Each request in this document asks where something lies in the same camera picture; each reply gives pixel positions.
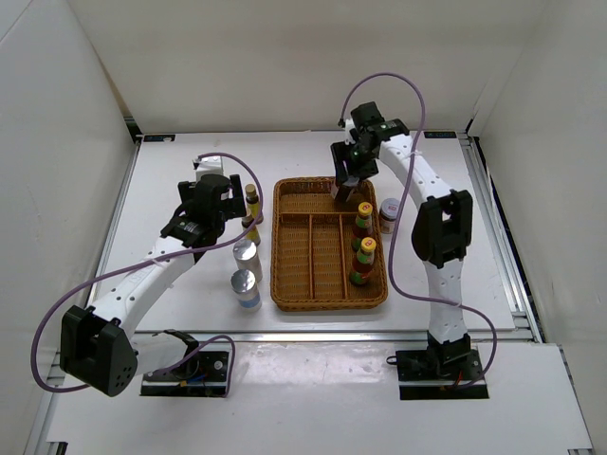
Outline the dark silver-lid sauce jar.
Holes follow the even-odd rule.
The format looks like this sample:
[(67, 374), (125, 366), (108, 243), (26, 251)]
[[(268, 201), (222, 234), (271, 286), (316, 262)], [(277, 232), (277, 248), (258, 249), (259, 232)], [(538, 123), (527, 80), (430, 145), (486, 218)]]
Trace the dark silver-lid sauce jar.
[(341, 184), (334, 180), (331, 186), (331, 196), (337, 203), (346, 203), (358, 188), (357, 181), (346, 181)]

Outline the yellow-label cork bottle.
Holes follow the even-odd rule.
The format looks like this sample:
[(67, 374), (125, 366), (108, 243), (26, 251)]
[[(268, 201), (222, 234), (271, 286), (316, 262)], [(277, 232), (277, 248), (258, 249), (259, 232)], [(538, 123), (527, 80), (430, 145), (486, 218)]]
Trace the yellow-label cork bottle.
[(246, 202), (254, 219), (258, 219), (258, 223), (261, 224), (264, 221), (264, 215), (260, 206), (260, 198), (257, 192), (257, 188), (254, 184), (247, 184), (245, 186)]
[(261, 237), (254, 224), (254, 220), (254, 216), (248, 209), (247, 214), (241, 219), (241, 226), (243, 231), (247, 233), (246, 238), (252, 241), (256, 246), (259, 246), (261, 244)]

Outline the yellow-cap red sauce bottle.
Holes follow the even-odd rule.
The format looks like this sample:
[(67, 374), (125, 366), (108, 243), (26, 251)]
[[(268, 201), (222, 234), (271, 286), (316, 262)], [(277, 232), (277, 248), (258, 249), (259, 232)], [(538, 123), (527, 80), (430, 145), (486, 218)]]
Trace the yellow-cap red sauce bottle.
[(351, 247), (358, 251), (361, 242), (366, 237), (373, 236), (373, 205), (369, 202), (361, 202), (352, 227)]

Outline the silver-lid spice jar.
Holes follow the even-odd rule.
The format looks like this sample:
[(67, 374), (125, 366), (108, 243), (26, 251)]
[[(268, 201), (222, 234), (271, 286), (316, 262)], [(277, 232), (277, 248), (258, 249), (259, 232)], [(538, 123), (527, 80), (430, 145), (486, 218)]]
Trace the silver-lid spice jar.
[(258, 254), (257, 245), (250, 239), (243, 238), (232, 248), (233, 258), (239, 269), (247, 269), (253, 273), (257, 282), (263, 279), (263, 268)]
[(230, 285), (243, 310), (254, 312), (262, 306), (258, 283), (252, 271), (236, 270), (230, 278)]

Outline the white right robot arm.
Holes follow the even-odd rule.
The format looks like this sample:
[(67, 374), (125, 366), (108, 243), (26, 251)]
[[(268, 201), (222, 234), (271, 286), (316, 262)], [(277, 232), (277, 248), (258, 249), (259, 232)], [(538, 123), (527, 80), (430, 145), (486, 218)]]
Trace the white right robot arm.
[(426, 367), (436, 378), (452, 376), (470, 352), (461, 308), (461, 273), (471, 242), (473, 199), (438, 176), (414, 151), (414, 139), (399, 119), (386, 120), (374, 102), (366, 102), (342, 120), (345, 140), (331, 145), (336, 176), (331, 194), (345, 202), (362, 182), (386, 165), (409, 189), (417, 215), (414, 252), (425, 266), (431, 316)]

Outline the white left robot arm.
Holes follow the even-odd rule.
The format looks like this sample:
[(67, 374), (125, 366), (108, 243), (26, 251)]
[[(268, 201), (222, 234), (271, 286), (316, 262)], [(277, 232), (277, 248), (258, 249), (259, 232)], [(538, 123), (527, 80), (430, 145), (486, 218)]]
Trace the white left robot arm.
[(174, 329), (133, 339), (158, 299), (206, 250), (216, 246), (228, 220), (246, 214), (239, 175), (207, 174), (178, 184), (180, 205), (138, 269), (123, 276), (88, 308), (72, 306), (62, 318), (60, 367), (110, 397), (138, 375), (168, 370), (178, 379), (195, 375), (195, 338)]

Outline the brown wicker divided basket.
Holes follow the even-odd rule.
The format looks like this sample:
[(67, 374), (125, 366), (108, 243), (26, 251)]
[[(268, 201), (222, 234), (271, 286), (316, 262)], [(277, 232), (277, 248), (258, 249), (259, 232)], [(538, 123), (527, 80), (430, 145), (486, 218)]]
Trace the brown wicker divided basket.
[(374, 205), (375, 188), (366, 181), (348, 202), (338, 203), (332, 185), (331, 177), (314, 176), (282, 179), (274, 186), (270, 296), (283, 312), (372, 309), (388, 298), (377, 214), (372, 216), (377, 249), (369, 282), (349, 280), (358, 205)]

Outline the aluminium table edge rail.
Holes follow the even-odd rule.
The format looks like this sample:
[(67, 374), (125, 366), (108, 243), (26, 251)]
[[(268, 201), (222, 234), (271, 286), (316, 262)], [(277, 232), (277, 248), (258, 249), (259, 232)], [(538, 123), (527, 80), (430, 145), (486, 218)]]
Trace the aluminium table edge rail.
[[(154, 337), (157, 331), (135, 332), (133, 341), (143, 341), (146, 337)], [(392, 331), (392, 332), (336, 332), (336, 331), (313, 331), (313, 332), (233, 332), (213, 333), (204, 331), (188, 332), (192, 337), (202, 340), (218, 335), (228, 335), (237, 342), (425, 342), (427, 335), (425, 331)], [(498, 341), (505, 342), (539, 342), (533, 337), (528, 327), (515, 328), (515, 330), (497, 331)], [(480, 330), (472, 331), (470, 338), (473, 342), (489, 342), (492, 340), (491, 332)]]

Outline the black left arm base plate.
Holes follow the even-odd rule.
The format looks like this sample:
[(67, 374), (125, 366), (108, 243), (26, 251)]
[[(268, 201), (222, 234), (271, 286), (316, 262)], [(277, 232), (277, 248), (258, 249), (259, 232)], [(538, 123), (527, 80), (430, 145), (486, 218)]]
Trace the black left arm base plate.
[(230, 393), (236, 345), (227, 335), (206, 341), (173, 329), (164, 335), (179, 339), (185, 345), (186, 361), (168, 370), (143, 376), (139, 395), (144, 397), (227, 398)]

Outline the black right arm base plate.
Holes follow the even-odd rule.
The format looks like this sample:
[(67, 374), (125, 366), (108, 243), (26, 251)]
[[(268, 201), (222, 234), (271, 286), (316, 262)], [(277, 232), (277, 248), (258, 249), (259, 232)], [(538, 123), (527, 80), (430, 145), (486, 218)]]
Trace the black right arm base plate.
[(399, 350), (386, 358), (396, 367), (401, 401), (446, 401), (489, 399), (487, 384), (476, 349), (453, 365), (439, 368), (426, 350)]

